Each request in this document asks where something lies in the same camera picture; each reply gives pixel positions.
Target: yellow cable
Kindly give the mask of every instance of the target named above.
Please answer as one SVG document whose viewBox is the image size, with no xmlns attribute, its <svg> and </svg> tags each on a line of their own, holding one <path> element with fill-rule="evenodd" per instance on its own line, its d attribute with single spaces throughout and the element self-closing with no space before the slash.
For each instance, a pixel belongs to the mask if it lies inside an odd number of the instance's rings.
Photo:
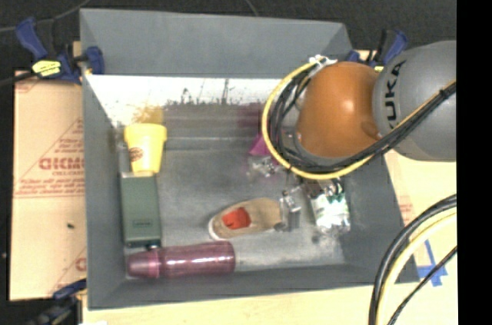
<svg viewBox="0 0 492 325">
<path fill-rule="evenodd" d="M 439 218 L 439 220 L 433 222 L 431 225 L 422 230 L 401 252 L 398 258 L 395 260 L 393 267 L 391 267 L 390 272 L 388 273 L 387 278 L 381 287 L 381 298 L 377 307 L 376 325 L 383 325 L 386 323 L 384 322 L 384 311 L 386 310 L 387 306 L 388 289 L 394 284 L 394 282 L 398 278 L 398 275 L 400 274 L 401 270 L 404 268 L 410 257 L 415 253 L 417 248 L 419 248 L 432 234 L 435 234 L 456 219 L 457 209 L 454 208 L 451 213 L 446 213 L 444 216 Z"/>
<path fill-rule="evenodd" d="M 263 109 L 263 114 L 261 116 L 261 134 L 263 135 L 263 139 L 265 144 L 267 145 L 267 149 L 270 151 L 271 155 L 275 158 L 275 160 L 278 161 L 279 164 L 281 164 L 283 167 L 288 169 L 289 171 L 292 171 L 296 175 L 299 175 L 301 177 L 304 177 L 306 179 L 313 179 L 313 180 L 328 180 L 328 179 L 335 179 L 340 176 L 344 176 L 345 174 L 348 174 L 352 171 L 355 171 L 357 168 L 359 168 L 361 165 L 364 165 L 366 162 L 368 162 L 373 155 L 367 156 L 366 158 L 363 158 L 362 160 L 356 161 L 353 164 L 348 165 L 345 168 L 340 169 L 339 171 L 336 172 L 331 172 L 327 174 L 313 174 L 310 172 L 303 171 L 297 167 L 294 167 L 292 164 L 290 164 L 287 160 L 285 160 L 274 148 L 274 145 L 271 143 L 270 140 L 270 135 L 268 133 L 268 113 L 270 111 L 270 108 L 274 102 L 274 99 L 277 97 L 277 95 L 281 92 L 281 90 L 297 75 L 299 75 L 301 72 L 311 68 L 313 65 L 316 65 L 317 61 L 310 61 L 301 67 L 293 70 L 289 75 L 287 75 L 285 78 L 283 78 L 280 83 L 275 87 L 275 89 L 270 93 L 270 96 L 268 97 L 264 109 Z M 439 91 L 436 92 L 432 97 L 428 99 L 425 103 L 423 103 L 420 107 L 415 109 L 411 114 L 409 114 L 405 119 L 403 119 L 400 124 L 398 124 L 394 129 L 400 127 L 403 123 L 411 119 L 413 116 L 415 116 L 416 113 L 418 113 L 430 100 L 432 100 L 434 97 L 436 97 L 439 94 Z"/>
</svg>

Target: yellow label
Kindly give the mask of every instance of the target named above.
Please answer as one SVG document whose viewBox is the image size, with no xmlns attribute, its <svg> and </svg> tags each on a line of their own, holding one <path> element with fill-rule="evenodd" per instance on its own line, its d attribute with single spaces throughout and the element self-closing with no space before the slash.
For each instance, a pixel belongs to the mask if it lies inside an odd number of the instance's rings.
<svg viewBox="0 0 492 325">
<path fill-rule="evenodd" d="M 50 76 L 59 74 L 61 72 L 62 64 L 60 61 L 56 60 L 40 60 L 37 61 L 33 66 L 32 70 L 36 74 L 40 74 L 41 76 Z"/>
</svg>

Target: green box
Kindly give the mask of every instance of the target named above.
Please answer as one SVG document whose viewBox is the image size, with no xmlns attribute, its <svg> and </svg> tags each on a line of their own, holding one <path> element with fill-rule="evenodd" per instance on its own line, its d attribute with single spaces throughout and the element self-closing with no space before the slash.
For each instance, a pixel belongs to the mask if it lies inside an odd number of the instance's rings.
<svg viewBox="0 0 492 325">
<path fill-rule="evenodd" d="M 120 173 L 123 239 L 128 247 L 160 246 L 161 216 L 152 172 Z"/>
</svg>

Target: pink bottle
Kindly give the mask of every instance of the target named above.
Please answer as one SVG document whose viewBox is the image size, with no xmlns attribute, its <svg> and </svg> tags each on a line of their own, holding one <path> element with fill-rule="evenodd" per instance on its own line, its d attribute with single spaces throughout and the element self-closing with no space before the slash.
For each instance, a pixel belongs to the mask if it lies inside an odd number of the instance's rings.
<svg viewBox="0 0 492 325">
<path fill-rule="evenodd" d="M 196 274 L 229 274 L 234 271 L 235 265 L 232 244 L 219 240 L 131 254 L 127 259 L 127 272 L 130 277 L 174 278 Z"/>
</svg>

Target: yellow cup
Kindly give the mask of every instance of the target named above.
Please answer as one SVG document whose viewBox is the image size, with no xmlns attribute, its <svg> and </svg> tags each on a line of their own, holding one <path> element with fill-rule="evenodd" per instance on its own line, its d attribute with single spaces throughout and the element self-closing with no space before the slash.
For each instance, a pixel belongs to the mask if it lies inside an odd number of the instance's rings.
<svg viewBox="0 0 492 325">
<path fill-rule="evenodd" d="M 134 123 L 125 127 L 125 142 L 128 144 L 131 170 L 161 170 L 164 143 L 168 139 L 168 130 L 162 124 Z"/>
</svg>

